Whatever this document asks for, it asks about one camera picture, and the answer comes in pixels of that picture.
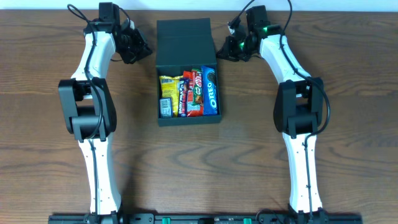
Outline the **black cardboard gift box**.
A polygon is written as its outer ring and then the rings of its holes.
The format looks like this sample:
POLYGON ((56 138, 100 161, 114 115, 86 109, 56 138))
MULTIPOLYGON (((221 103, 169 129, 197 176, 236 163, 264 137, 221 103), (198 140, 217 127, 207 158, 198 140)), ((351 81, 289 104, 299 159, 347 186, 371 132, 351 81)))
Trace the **black cardboard gift box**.
POLYGON ((221 100, 218 83, 216 50, 211 35, 210 18, 157 21, 157 50, 155 60, 157 74, 157 106, 159 126, 212 124, 221 121, 221 100), (161 118, 161 75, 176 77, 183 71, 201 66, 215 70, 217 114, 187 118, 161 118))

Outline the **red KitKat bar wrapper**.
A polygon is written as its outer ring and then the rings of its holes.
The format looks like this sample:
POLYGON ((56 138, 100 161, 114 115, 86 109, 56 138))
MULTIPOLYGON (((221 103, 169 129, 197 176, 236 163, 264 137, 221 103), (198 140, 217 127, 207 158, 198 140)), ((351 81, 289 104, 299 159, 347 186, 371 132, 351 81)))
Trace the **red KitKat bar wrapper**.
POLYGON ((193 104, 203 106, 203 84, 202 72, 199 69, 193 69, 193 104))

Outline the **yellow snack bag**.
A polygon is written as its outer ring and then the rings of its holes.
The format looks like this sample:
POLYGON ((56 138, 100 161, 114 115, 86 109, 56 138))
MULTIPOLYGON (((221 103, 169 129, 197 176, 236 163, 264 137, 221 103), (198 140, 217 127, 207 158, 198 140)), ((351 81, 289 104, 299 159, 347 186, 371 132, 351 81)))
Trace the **yellow snack bag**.
POLYGON ((182 76, 169 77, 169 76, 160 76, 160 86, 162 90, 162 98, 170 98, 172 105, 172 113, 173 117, 177 117, 178 115, 178 103, 179 103, 179 82, 182 76))

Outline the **blue Oreo cookie pack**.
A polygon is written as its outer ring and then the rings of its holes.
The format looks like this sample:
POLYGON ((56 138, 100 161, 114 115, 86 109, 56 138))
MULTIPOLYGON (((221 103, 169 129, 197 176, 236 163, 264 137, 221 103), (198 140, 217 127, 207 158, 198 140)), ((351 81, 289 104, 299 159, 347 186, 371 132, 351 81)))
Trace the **blue Oreo cookie pack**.
POLYGON ((205 116, 218 113, 217 88, 215 70, 210 67, 201 66, 203 72, 203 114, 205 116))

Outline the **small blue barcode chocolate bar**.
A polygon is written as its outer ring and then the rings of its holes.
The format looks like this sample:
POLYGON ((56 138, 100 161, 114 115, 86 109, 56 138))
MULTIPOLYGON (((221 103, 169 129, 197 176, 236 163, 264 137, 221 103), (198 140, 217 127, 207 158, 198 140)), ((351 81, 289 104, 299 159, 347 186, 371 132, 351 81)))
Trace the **small blue barcode chocolate bar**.
POLYGON ((171 98, 161 98, 159 100, 160 106, 160 117, 161 118, 172 118, 173 117, 173 108, 172 108, 172 99, 171 98))

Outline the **red snack bag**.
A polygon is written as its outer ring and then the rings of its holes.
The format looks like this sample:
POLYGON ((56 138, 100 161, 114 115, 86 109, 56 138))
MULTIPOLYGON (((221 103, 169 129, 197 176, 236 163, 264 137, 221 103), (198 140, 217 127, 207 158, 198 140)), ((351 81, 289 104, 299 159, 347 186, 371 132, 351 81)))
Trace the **red snack bag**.
POLYGON ((184 78, 189 78, 189 87, 187 93, 187 116, 188 117, 197 117, 203 115, 203 106, 194 105, 193 104, 193 73, 184 71, 184 78))

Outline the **blue Milka bar wrapper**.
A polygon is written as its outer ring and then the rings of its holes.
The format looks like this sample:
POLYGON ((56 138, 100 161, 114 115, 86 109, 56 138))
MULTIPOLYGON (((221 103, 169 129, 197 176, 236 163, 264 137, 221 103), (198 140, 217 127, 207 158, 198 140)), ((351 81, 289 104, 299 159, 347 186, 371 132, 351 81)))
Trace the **blue Milka bar wrapper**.
POLYGON ((187 116, 187 93, 189 81, 189 78, 181 78, 178 83, 178 117, 187 116))

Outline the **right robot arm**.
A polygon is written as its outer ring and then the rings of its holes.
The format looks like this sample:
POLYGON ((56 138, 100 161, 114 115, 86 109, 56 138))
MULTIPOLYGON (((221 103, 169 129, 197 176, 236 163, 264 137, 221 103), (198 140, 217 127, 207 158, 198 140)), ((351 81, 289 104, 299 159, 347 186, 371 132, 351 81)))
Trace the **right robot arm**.
POLYGON ((290 208, 294 213, 313 214, 322 208, 315 165, 317 136, 330 120, 330 102, 321 78, 312 77, 295 58, 285 35, 286 26, 272 24, 266 7, 247 4, 247 27, 241 17, 228 22, 230 35, 216 56, 247 62, 254 55, 266 61, 278 83, 273 109, 275 128, 282 133, 290 170, 290 208))

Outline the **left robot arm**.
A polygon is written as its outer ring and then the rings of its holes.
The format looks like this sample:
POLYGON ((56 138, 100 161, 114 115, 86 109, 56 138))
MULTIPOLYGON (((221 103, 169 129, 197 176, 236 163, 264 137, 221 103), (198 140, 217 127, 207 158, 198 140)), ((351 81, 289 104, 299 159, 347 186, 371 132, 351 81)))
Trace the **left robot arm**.
POLYGON ((152 50, 130 18, 120 19, 125 10, 115 3, 101 2, 99 16, 93 20, 72 4, 67 9, 86 22, 85 49, 71 78, 60 80, 58 94, 66 128, 85 159, 90 211, 77 216, 52 215, 49 223, 127 223, 114 176, 112 144, 117 114, 106 76, 114 54, 125 64, 134 64, 152 50))

